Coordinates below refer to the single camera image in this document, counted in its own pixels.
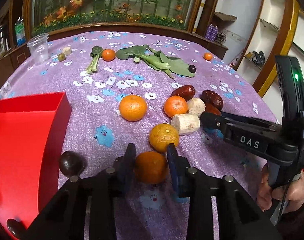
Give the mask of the right hand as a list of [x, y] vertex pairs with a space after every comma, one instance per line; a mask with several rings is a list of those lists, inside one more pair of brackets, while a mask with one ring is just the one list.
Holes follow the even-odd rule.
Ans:
[[[273, 199], [281, 201], [285, 193], [285, 188], [283, 186], [272, 190], [268, 184], [268, 178], [268, 165], [265, 164], [262, 168], [262, 177], [257, 193], [257, 204], [262, 211], [266, 211], [272, 206]], [[300, 178], [290, 184], [285, 200], [288, 201], [288, 206], [284, 211], [285, 213], [296, 211], [303, 205], [304, 169], [301, 170]]]

